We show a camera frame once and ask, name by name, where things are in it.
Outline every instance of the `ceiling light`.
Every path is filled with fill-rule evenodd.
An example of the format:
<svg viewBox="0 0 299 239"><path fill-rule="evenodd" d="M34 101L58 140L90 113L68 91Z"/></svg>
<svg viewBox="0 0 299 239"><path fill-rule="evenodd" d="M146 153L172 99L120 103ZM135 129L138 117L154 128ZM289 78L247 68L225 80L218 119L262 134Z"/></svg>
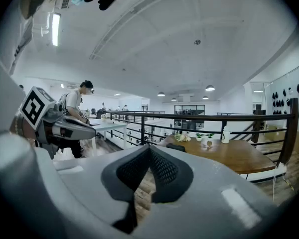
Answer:
<svg viewBox="0 0 299 239"><path fill-rule="evenodd" d="M58 46L59 23L61 15L58 13L53 14L52 17L52 44Z"/></svg>
<svg viewBox="0 0 299 239"><path fill-rule="evenodd" d="M215 90L213 85L208 85L207 88L205 89L206 91L213 91Z"/></svg>

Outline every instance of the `wooden floor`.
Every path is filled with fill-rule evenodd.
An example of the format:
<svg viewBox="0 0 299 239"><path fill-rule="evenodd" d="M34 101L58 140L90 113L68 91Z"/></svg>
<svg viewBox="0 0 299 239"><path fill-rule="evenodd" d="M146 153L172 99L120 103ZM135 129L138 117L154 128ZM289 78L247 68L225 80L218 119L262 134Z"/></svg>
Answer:
<svg viewBox="0 0 299 239"><path fill-rule="evenodd" d="M268 141L263 136L259 137L258 142ZM85 150L84 156L92 156L92 141L85 140L83 142ZM110 141L103 141L103 138L96 139L96 147L98 154L108 154L120 149L112 144ZM257 149L261 152L269 152L279 150L282 143L259 145ZM280 153L268 155L268 157L275 161L278 159ZM66 149L63 154L57 154L55 160L65 160L74 158L71 150ZM275 184L275 203L280 205L286 200L291 199L299 191L299 154L293 152L290 161L287 164L287 173L285 179L292 185L294 190L283 180L282 177L276 179ZM273 198L273 180L255 183L257 187L262 189L270 198ZM149 170L141 182L139 188L135 192L135 208L137 213L138 222L141 222L150 211L151 195L155 192L154 177Z"/></svg>
<svg viewBox="0 0 299 239"><path fill-rule="evenodd" d="M258 142L269 142L262 135L259 137ZM259 145L257 149L261 152L269 152L275 150L281 150L283 143L273 143L266 145ZM280 152L267 155L272 161L278 160ZM287 173L285 175L285 179L293 189L288 185L288 183L283 179L283 177L279 177L276 179L275 183L275 203L280 205L286 200L291 199L296 195L299 191L299 154L293 151L289 162L287 163ZM273 180L268 180L265 182L255 183L256 186L261 188L268 196L273 197Z"/></svg>

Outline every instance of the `air vent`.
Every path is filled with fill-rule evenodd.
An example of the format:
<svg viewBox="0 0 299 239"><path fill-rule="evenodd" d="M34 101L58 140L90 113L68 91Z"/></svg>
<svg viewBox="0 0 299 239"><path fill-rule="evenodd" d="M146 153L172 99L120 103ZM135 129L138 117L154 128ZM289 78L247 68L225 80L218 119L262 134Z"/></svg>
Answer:
<svg viewBox="0 0 299 239"><path fill-rule="evenodd" d="M65 9L65 8L67 8L67 7L69 6L69 1L70 1L70 0L63 0L61 9Z"/></svg>

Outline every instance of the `white ceiling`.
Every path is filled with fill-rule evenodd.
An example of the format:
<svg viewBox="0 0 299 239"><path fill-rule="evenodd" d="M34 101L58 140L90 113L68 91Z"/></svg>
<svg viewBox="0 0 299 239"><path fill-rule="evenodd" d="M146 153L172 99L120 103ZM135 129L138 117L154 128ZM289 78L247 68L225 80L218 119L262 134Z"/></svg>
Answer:
<svg viewBox="0 0 299 239"><path fill-rule="evenodd" d="M257 75L297 24L280 0L117 0L107 11L95 0L56 12L59 46L36 35L31 59L68 71L32 68L31 76L73 81L79 70L101 88L148 98L164 91L165 102L181 93L219 99ZM206 93L210 84L216 90Z"/></svg>

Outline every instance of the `black handrail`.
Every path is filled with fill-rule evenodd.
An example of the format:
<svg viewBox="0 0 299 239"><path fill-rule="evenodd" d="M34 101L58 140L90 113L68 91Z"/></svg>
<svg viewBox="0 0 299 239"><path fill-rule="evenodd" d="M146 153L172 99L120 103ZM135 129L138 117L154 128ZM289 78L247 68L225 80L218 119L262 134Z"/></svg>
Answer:
<svg viewBox="0 0 299 239"><path fill-rule="evenodd" d="M116 134L113 134L113 133L112 133L112 135L116 136L116 137L119 138L119 139L124 140L123 138L117 136ZM128 142L128 143L130 143L130 144L133 144L133 145L135 145L135 146L138 146L137 144L135 144L135 143L133 143L133 142L130 142L130 141L126 141L126 142Z"/></svg>
<svg viewBox="0 0 299 239"><path fill-rule="evenodd" d="M150 111L137 111L136 113L133 111L106 111L106 113L110 114L111 120L116 121L123 121L128 123L133 123L141 126L141 130L135 130L132 128L127 128L127 130L132 130L136 132L141 133L141 138L131 136L132 138L138 139L141 141L140 145L144 145L145 143L150 144L156 144L154 142L145 140L145 135L151 135L159 138L166 138L166 136L161 136L153 133L147 133L145 132L145 126L150 127L158 127L158 128L164 128L164 129L170 129L175 131L189 131L189 132L199 132L199 133L214 133L214 134L221 134L221 131L205 131L205 130L194 130L194 129L186 129L186 128L175 128L175 127L167 127L167 126L160 126L156 124L145 124L147 118L157 118L157 119L176 119L176 120L190 120L190 121L196 121L196 120L207 120L207 121L222 121L222 128L226 125L228 121L253 121L251 125L249 125L244 131L233 131L231 134L244 134L244 137L242 139L247 138L247 141L251 140L253 136L247 137L248 135L259 135L260 133L270 133L270 132L279 132L279 131L286 131L285 139L284 140L278 140L278 141L272 141L272 142L263 142L263 143L252 143L254 147L257 145L264 145L264 144L272 144L272 143L278 143L283 142L283 149L282 150L276 150L276 151L270 151L267 153L263 153L264 155L269 155L273 153L281 152L279 162L286 163L288 159L290 158L291 152L289 149L286 151L286 146L293 146L294 142L292 142L292 139L295 138L295 130L297 129L298 124L298 100L297 99L291 99L291 113L290 114L283 114L283 115L230 115L230 116L207 116L207 115L175 115L175 114L161 114L161 112L152 113ZM133 116L134 119L124 120L120 118L124 118L124 116ZM135 118L139 120L139 117L141 118L141 123L134 122ZM281 129L274 129L274 130L259 130L259 128L254 127L252 131L248 131L249 128L251 128L253 125L256 125L260 121L266 121L266 120L287 120L287 128L281 128Z"/></svg>
<svg viewBox="0 0 299 239"><path fill-rule="evenodd" d="M106 111L106 113L109 112L118 112L118 113L162 113L165 114L165 112L153 112L153 111Z"/></svg>
<svg viewBox="0 0 299 239"><path fill-rule="evenodd" d="M106 111L109 114L117 115L131 115L129 112L113 112ZM140 117L152 117L160 119L179 119L179 120L208 120L208 121L254 121L254 120L286 120L292 119L293 114L281 114L281 115L241 115L241 116L214 116L214 115L174 115L174 114L142 114L133 113L134 116Z"/></svg>

